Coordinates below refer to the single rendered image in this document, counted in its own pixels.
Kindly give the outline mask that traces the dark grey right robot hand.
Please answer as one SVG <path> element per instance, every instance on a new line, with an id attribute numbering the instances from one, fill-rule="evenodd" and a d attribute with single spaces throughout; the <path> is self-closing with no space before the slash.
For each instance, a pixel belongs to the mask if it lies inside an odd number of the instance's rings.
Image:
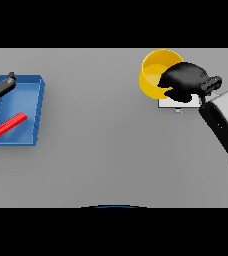
<path id="1" fill-rule="evenodd" d="M 189 62 L 180 62 L 169 67 L 158 83 L 160 88 L 168 88 L 165 96 L 182 103 L 189 103 L 193 95 L 198 95 L 201 102 L 205 103 L 206 97 L 221 85 L 220 76 L 210 77 L 202 67 Z"/>

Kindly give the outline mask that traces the yellow bowl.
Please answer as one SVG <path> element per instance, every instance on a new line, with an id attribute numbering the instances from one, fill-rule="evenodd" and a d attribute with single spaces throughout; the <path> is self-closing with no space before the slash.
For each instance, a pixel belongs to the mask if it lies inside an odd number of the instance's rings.
<path id="1" fill-rule="evenodd" d="M 180 62 L 183 58 L 172 50 L 161 48 L 148 53 L 140 67 L 138 84 L 141 91 L 153 100 L 166 99 L 165 92 L 171 87 L 160 88 L 160 78 L 169 67 Z"/>

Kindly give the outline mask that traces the pale square measuring scale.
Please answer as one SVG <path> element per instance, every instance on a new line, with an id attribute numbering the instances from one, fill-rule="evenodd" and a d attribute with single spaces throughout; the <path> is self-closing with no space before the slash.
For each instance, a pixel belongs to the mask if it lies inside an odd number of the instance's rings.
<path id="1" fill-rule="evenodd" d="M 159 99 L 158 107 L 161 109 L 172 109 L 175 114 L 181 114 L 183 109 L 198 109 L 200 107 L 200 99 L 197 95 L 193 95 L 189 103 L 177 102 L 171 98 Z"/>

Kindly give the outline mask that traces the red beaker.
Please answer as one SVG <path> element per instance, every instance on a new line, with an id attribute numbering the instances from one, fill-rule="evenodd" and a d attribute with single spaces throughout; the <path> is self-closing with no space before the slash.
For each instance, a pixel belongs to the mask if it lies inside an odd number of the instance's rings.
<path id="1" fill-rule="evenodd" d="M 27 119 L 27 115 L 24 112 L 20 112 L 13 116 L 12 118 L 8 119 L 4 123 L 0 124 L 0 136 L 7 133 L 15 126 L 19 125 L 23 121 Z"/>

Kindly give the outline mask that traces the blue tray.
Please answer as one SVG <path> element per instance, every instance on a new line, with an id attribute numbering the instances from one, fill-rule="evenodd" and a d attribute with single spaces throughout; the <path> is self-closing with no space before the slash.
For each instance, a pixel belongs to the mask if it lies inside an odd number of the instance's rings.
<path id="1" fill-rule="evenodd" d="M 0 98 L 0 124 L 23 112 L 27 119 L 0 136 L 0 146 L 35 146 L 45 83 L 41 75 L 17 75 L 16 87 Z"/>

